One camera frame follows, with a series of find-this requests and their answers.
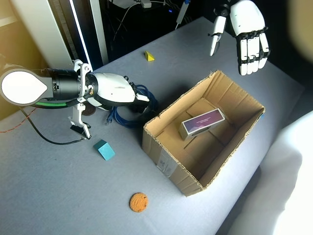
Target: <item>cardboard box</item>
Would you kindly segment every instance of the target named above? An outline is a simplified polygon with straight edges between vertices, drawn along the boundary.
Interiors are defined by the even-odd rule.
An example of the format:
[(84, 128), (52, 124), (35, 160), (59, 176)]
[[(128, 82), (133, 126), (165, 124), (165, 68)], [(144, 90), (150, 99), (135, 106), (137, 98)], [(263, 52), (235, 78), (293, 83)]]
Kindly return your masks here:
[[(199, 136), (182, 140), (182, 121), (217, 108), (224, 114), (224, 121)], [(263, 105), (217, 71), (146, 123), (142, 148), (189, 196), (213, 182), (264, 112)]]
[(220, 109), (211, 110), (205, 114), (181, 122), (179, 133), (181, 138), (185, 141), (196, 137), (202, 132), (208, 131), (210, 128), (213, 128), (218, 125), (219, 122), (224, 120), (225, 117)]

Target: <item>black cylinder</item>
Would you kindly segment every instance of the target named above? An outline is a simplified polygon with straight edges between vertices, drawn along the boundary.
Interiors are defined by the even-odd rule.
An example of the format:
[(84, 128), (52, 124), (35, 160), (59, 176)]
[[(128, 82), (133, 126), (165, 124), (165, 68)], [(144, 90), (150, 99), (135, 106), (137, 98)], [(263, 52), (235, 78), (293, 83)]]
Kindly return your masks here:
[(80, 82), (74, 70), (47, 69), (52, 78), (53, 99), (66, 100), (77, 98)]

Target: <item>table surface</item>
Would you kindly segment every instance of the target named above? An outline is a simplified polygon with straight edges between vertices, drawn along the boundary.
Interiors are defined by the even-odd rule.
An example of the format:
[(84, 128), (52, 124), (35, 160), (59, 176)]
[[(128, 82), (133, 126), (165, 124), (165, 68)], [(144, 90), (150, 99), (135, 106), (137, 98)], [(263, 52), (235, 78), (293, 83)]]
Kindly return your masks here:
[[(114, 122), (104, 125), (108, 113), (100, 109), (83, 117), (92, 126), (91, 140), (72, 145), (49, 144), (26, 122), (0, 134), (0, 234), (214, 234), (303, 88), (269, 62), (257, 73), (240, 76), (236, 40), (226, 33), (210, 57), (207, 33), (212, 25), (199, 18), (97, 70), (146, 85), (162, 108), (210, 71), (222, 70), (266, 107), (264, 117), (207, 190), (185, 197), (141, 149), (141, 130)], [(145, 50), (156, 60), (147, 62)], [(47, 138), (69, 141), (78, 138), (69, 129), (70, 115), (71, 108), (38, 109), (31, 118)], [(0, 130), (23, 118), (21, 112), (11, 115), (0, 122)], [(109, 161), (92, 147), (100, 139), (116, 152)], [(142, 213), (129, 208), (136, 192), (149, 197)]]

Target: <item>yellow triangular block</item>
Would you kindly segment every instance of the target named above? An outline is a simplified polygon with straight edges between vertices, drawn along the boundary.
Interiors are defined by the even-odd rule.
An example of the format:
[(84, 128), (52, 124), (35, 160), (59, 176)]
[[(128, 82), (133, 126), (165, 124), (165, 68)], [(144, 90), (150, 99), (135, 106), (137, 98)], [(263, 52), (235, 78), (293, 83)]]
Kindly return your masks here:
[(153, 55), (152, 55), (150, 52), (145, 51), (145, 55), (146, 55), (147, 61), (153, 61), (153, 60), (155, 60), (155, 58), (153, 57)]

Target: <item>white power adapter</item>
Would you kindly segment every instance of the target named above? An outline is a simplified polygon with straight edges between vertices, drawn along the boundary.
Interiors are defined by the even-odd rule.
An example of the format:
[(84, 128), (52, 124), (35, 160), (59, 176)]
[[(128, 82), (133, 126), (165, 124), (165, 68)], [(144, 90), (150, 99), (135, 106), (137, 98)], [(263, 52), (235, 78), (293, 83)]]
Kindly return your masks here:
[(150, 0), (141, 0), (141, 6), (143, 8), (151, 8), (152, 4)]

